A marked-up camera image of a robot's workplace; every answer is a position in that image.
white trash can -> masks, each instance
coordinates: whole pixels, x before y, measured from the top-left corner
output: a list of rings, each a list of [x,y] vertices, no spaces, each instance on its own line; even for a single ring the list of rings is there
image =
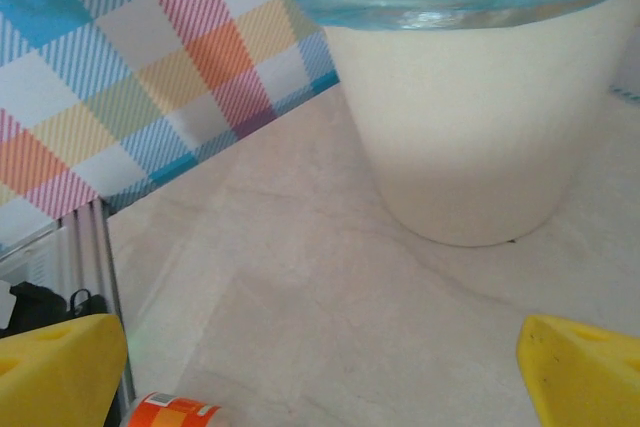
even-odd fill
[[[542,224],[566,191],[640,0],[589,0],[560,15],[554,6],[531,21],[536,8],[507,26],[494,12],[488,28],[367,29],[316,16],[380,193],[414,232],[506,242]]]

white marble floor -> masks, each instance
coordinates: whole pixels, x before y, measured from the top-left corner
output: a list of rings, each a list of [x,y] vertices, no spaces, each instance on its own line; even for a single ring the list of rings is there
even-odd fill
[[[460,249],[386,212],[339,88],[110,220],[134,376],[237,426],[533,427],[532,312],[640,335],[640,112],[555,215]]]

black object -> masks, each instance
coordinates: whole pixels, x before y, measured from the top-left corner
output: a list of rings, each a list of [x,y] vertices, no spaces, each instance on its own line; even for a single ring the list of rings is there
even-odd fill
[[[0,338],[67,320],[67,301],[51,289],[22,282],[9,292],[16,296],[16,305],[9,326],[0,329]]]
[[[78,303],[78,297],[83,294],[85,300]],[[91,295],[87,289],[80,289],[73,293],[69,299],[69,312],[67,312],[67,320],[77,319],[85,315],[107,314],[107,301],[101,295]]]

orange can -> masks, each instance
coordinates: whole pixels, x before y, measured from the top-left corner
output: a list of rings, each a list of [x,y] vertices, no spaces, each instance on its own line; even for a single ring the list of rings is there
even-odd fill
[[[217,405],[154,392],[138,399],[120,427],[230,427]]]

colorful plaid cloth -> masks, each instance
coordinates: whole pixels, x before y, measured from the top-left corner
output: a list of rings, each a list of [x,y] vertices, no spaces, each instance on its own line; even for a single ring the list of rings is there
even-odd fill
[[[337,81],[293,0],[0,0],[0,39],[5,246],[96,196],[117,211]]]

